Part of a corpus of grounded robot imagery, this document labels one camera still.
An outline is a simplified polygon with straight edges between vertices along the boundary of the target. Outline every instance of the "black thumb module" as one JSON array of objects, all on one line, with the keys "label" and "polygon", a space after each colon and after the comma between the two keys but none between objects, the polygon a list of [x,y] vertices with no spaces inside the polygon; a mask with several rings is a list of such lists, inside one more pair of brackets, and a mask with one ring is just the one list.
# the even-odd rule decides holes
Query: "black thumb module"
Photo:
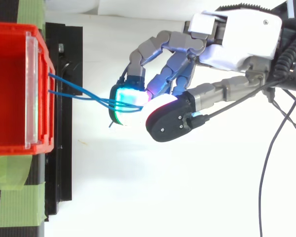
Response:
[{"label": "black thumb module", "polygon": [[172,141],[192,130],[186,117],[194,112],[195,104],[183,94],[176,101],[155,110],[146,121],[146,129],[157,142]]}]

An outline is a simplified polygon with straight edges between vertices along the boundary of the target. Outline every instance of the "black cable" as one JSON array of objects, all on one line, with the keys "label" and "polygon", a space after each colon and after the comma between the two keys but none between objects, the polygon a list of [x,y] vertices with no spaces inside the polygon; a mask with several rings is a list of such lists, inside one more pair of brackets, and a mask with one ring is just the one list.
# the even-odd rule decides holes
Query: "black cable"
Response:
[{"label": "black cable", "polygon": [[[281,114],[285,117],[286,116],[286,113],[281,109],[281,107],[279,106],[279,104],[274,100],[273,101],[273,103],[272,103],[272,105],[275,107],[275,108],[277,108],[280,112],[281,112]],[[289,117],[288,119],[287,119],[289,122],[291,122],[292,123],[292,125],[294,126],[294,128],[296,129],[296,123]]]},{"label": "black cable", "polygon": [[284,124],[286,123],[286,121],[288,120],[289,116],[292,114],[293,110],[296,107],[296,99],[291,107],[291,109],[289,110],[289,112],[286,114],[285,118],[283,119],[281,125],[279,126],[279,128],[277,129],[271,143],[270,146],[268,148],[267,154],[266,154],[266,158],[264,161],[264,166],[263,166],[263,170],[262,170],[262,175],[261,175],[261,180],[260,180],[260,186],[259,186],[259,228],[260,228],[260,237],[263,237],[263,232],[262,232],[262,219],[261,219],[261,196],[262,196],[262,185],[263,185],[263,180],[264,180],[264,175],[265,175],[265,170],[266,170],[266,166],[267,166],[267,162],[268,159],[270,157],[271,154],[271,150],[273,147],[273,144],[278,136],[278,134],[280,133],[280,131],[282,130]]},{"label": "black cable", "polygon": [[296,99],[296,97],[288,90],[283,89],[283,91],[285,91],[286,94],[288,94],[293,100]]},{"label": "black cable", "polygon": [[245,100],[255,96],[260,91],[262,91],[262,90],[264,90],[264,89],[266,89],[268,87],[272,87],[272,86],[275,86],[275,85],[277,85],[279,83],[282,83],[283,81],[285,81],[285,79],[281,80],[281,81],[272,81],[272,82],[268,82],[268,83],[264,84],[263,86],[261,86],[258,89],[252,91],[251,93],[247,94],[246,96],[242,97],[241,99],[233,102],[232,104],[227,105],[226,107],[224,107],[224,108],[222,108],[220,110],[217,110],[216,112],[213,112],[212,114],[208,115],[208,119],[211,119],[211,118],[213,118],[213,117],[215,117],[215,116],[217,116],[217,115],[219,115],[219,114],[221,114],[221,113],[235,107],[236,105],[239,105],[240,103],[244,102]]}]

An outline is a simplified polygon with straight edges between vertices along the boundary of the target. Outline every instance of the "white background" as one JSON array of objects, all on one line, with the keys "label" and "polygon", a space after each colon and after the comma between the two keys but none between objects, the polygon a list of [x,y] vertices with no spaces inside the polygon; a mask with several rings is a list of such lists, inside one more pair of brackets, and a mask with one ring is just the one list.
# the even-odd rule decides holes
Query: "white background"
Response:
[{"label": "white background", "polygon": [[[83,26],[83,83],[101,97],[129,54],[182,22],[49,13],[49,22]],[[146,66],[146,80],[169,53]],[[194,87],[233,73],[197,68]],[[285,111],[293,101],[277,91]],[[227,103],[215,105],[210,113]],[[296,122],[296,111],[292,118]],[[45,224],[46,237],[258,237],[259,179],[283,116],[260,93],[169,143],[144,128],[114,125],[95,102],[74,101],[73,201]],[[296,237],[296,131],[289,123],[270,156],[262,194],[264,237]]]}]

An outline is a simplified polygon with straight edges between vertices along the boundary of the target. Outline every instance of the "black metal frame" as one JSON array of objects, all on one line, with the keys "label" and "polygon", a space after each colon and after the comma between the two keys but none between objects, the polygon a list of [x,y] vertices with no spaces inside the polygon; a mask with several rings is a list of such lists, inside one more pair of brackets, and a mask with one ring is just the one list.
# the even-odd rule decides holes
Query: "black metal frame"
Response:
[{"label": "black metal frame", "polygon": [[[82,27],[47,23],[46,43],[56,74],[82,86]],[[81,95],[60,81],[56,81],[56,91]],[[55,148],[46,154],[46,221],[57,214],[60,201],[72,200],[72,109],[71,98],[56,96]]]}]

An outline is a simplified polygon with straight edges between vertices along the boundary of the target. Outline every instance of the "screw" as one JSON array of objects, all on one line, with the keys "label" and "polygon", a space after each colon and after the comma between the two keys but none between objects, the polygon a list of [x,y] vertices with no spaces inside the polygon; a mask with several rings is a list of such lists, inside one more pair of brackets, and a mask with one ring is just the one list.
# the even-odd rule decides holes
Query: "screw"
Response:
[{"label": "screw", "polygon": [[60,43],[60,44],[58,45],[58,52],[59,52],[59,53],[63,53],[63,52],[64,52],[64,44],[63,44],[63,43]]}]

